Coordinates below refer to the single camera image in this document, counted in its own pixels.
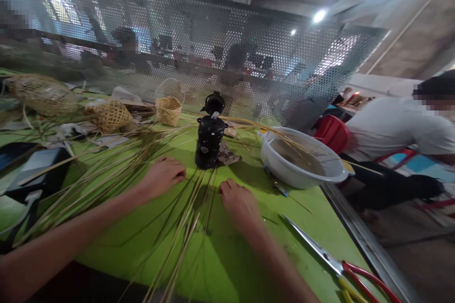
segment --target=black thermos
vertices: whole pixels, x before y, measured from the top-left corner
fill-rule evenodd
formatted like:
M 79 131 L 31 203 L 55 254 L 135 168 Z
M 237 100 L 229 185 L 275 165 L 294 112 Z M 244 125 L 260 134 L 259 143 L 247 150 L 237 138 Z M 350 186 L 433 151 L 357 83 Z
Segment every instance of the black thermos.
M 201 169 L 215 168 L 217 165 L 219 146 L 227 125 L 214 113 L 221 114 L 225 105 L 219 92 L 214 92 L 205 99 L 205 106 L 201 109 L 208 113 L 207 116 L 198 118 L 198 141 L 194 161 Z

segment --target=concrete wall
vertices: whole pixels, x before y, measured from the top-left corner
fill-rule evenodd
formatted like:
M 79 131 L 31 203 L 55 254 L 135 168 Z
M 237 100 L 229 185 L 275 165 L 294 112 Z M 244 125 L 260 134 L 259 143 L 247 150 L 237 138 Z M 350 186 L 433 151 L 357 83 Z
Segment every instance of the concrete wall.
M 414 86 L 421 83 L 417 79 L 400 79 L 384 75 L 356 73 L 347 86 L 353 92 L 359 91 L 365 97 L 406 97 L 412 94 Z

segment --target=small woven basket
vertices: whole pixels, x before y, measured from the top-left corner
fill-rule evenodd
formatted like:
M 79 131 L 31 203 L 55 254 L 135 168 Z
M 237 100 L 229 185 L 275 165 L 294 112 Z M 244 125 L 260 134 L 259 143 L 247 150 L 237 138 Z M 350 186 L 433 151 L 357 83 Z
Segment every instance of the small woven basket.
M 65 84 L 44 75 L 15 75 L 8 88 L 22 103 L 44 116 L 62 116 L 77 110 L 74 93 Z
M 177 126 L 181 111 L 182 104 L 175 97 L 167 96 L 156 100 L 156 120 L 158 123 Z
M 90 116 L 89 121 L 99 127 L 103 133 L 110 133 L 133 120 L 126 106 L 119 101 L 86 106 L 84 114 Z

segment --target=person's hair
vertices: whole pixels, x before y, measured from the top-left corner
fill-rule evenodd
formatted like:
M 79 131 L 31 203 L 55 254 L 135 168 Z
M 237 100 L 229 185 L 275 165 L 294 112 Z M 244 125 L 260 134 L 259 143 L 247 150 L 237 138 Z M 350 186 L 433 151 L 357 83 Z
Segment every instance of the person's hair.
M 421 82 L 412 93 L 419 99 L 444 100 L 455 96 L 455 69 Z

